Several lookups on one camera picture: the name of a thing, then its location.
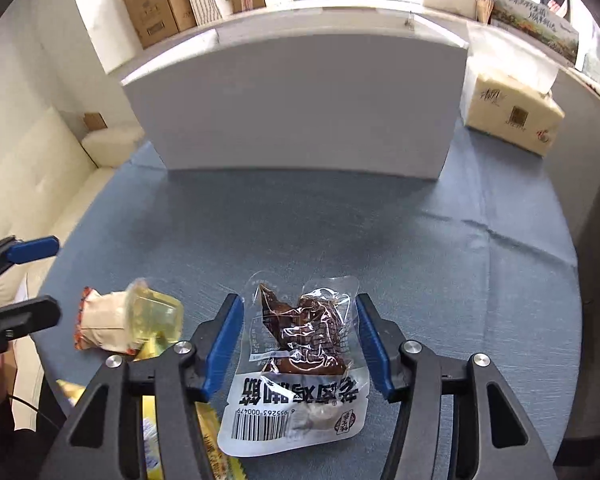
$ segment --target tissue box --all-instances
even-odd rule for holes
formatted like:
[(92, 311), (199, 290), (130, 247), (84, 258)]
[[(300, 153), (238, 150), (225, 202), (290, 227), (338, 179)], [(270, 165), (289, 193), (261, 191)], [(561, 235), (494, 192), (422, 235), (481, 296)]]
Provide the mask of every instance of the tissue box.
[(549, 95), (475, 57), (467, 60), (460, 113), (465, 126), (542, 156), (554, 143), (564, 118), (564, 112)]
[(489, 23), (511, 30), (516, 28), (544, 43), (574, 64), (578, 56), (578, 31), (549, 7), (531, 0), (492, 0)]

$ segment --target cable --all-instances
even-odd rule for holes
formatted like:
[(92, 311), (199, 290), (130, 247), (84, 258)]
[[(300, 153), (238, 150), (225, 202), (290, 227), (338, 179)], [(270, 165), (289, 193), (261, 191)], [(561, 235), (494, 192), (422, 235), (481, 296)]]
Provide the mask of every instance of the cable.
[(54, 421), (52, 421), (48, 416), (46, 416), (44, 413), (42, 413), (39, 409), (37, 409), (33, 404), (29, 404), (26, 400), (22, 400), (20, 397), (16, 397), (11, 394), (7, 394), (7, 396), (10, 399), (17, 400), (18, 402), (23, 403), (25, 406), (29, 406), (34, 412), (36, 412), (38, 415), (40, 415), (42, 418), (44, 418), (49, 424), (51, 424), (54, 428), (56, 428), (56, 430), (60, 431), (60, 428), (58, 428), (58, 425)]

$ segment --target table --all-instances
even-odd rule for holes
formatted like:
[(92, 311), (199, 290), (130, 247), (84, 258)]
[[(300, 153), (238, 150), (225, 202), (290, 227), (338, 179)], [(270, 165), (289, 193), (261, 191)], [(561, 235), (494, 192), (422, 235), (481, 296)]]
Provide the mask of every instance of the table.
[[(435, 352), (486, 352), (555, 457), (576, 386), (581, 305), (573, 244), (538, 156), (459, 121), (436, 182), (167, 172), (146, 144), (93, 202), (42, 287), (63, 312), (57, 327), (34, 335), (46, 375), (86, 384), (106, 356), (73, 347), (86, 285), (106, 293), (147, 277), (182, 300), (188, 338), (262, 269), (297, 288), (353, 274), (383, 317)], [(219, 413), (237, 355), (212, 399)], [(242, 463), (253, 480), (379, 478), (397, 412), (373, 391), (358, 436)], [(446, 478), (451, 420), (445, 397), (436, 478)]]

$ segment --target metal screw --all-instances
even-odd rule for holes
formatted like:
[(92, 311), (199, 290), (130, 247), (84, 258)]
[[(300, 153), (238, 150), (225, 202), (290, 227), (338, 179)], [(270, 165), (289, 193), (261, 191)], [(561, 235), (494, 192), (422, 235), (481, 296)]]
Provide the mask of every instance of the metal screw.
[(409, 340), (402, 343), (402, 349), (407, 352), (407, 354), (419, 354), (422, 352), (422, 345), (417, 341)]
[(474, 363), (476, 363), (478, 366), (485, 367), (489, 366), (491, 359), (489, 359), (487, 354), (476, 354), (474, 355)]
[(104, 362), (109, 368), (118, 368), (122, 364), (122, 357), (119, 355), (110, 355)]
[(173, 345), (173, 351), (176, 354), (188, 354), (191, 352), (191, 343), (189, 341), (178, 341), (175, 345)]

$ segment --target yellow snack wrapper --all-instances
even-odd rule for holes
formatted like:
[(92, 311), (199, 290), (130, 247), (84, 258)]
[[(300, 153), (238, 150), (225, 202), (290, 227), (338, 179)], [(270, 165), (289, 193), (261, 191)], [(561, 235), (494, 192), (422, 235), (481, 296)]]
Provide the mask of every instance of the yellow snack wrapper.
[[(142, 346), (135, 360), (158, 356), (163, 349), (164, 346), (157, 342), (155, 338), (152, 338)], [(56, 382), (62, 388), (69, 402), (75, 406), (85, 387), (63, 380), (57, 380)], [(216, 480), (247, 480), (240, 461), (233, 456), (225, 455), (218, 447), (220, 422), (215, 410), (204, 402), (196, 402), (196, 411), (198, 412), (200, 431), (205, 441), (206, 455), (209, 457)], [(160, 464), (154, 396), (142, 397), (142, 432), (147, 478), (148, 480), (164, 480), (162, 465)]]

